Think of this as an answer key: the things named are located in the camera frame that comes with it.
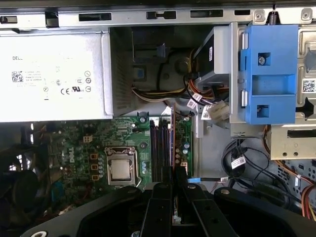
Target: blue drive bracket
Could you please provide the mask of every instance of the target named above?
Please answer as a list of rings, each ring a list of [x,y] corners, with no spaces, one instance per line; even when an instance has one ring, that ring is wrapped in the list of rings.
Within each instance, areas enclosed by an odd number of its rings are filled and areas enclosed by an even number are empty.
[[[298,25],[249,26],[240,53],[249,124],[295,122]]]

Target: spring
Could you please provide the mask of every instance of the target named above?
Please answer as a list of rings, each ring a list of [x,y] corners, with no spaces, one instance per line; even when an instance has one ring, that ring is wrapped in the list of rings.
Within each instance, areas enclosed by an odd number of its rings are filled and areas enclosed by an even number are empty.
[[[277,15],[275,12],[273,12],[269,18],[269,25],[276,25],[276,24],[277,24]]]

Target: qr code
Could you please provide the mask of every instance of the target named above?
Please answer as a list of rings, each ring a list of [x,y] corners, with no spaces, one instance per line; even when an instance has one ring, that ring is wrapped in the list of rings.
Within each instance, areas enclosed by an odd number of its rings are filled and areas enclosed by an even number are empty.
[[[14,71],[12,72],[12,81],[13,82],[23,82],[23,74],[22,71]]]
[[[208,112],[203,113],[203,118],[209,118],[209,114],[208,114]]]
[[[303,92],[316,92],[316,80],[304,80]]]
[[[193,100],[189,100],[187,106],[191,109],[194,109],[194,107],[196,106],[196,103]]]

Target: power supply unit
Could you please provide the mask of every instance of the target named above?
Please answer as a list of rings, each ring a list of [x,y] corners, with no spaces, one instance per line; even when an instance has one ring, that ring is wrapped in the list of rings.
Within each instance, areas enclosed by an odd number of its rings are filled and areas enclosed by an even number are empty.
[[[112,119],[132,110],[119,39],[106,32],[1,36],[0,122]]]

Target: ul logo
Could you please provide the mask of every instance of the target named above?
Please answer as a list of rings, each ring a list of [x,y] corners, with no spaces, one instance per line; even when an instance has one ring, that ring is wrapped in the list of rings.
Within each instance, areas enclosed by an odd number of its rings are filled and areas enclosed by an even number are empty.
[[[80,92],[80,87],[79,86],[73,86],[73,92]]]

